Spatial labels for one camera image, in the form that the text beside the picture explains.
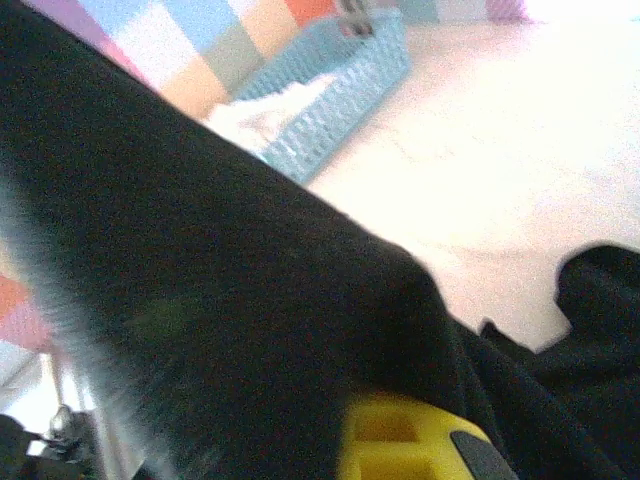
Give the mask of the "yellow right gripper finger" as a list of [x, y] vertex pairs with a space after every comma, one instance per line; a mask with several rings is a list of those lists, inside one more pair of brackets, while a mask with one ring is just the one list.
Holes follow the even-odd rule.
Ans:
[[371, 394], [345, 415], [341, 479], [515, 479], [475, 424], [432, 405]]

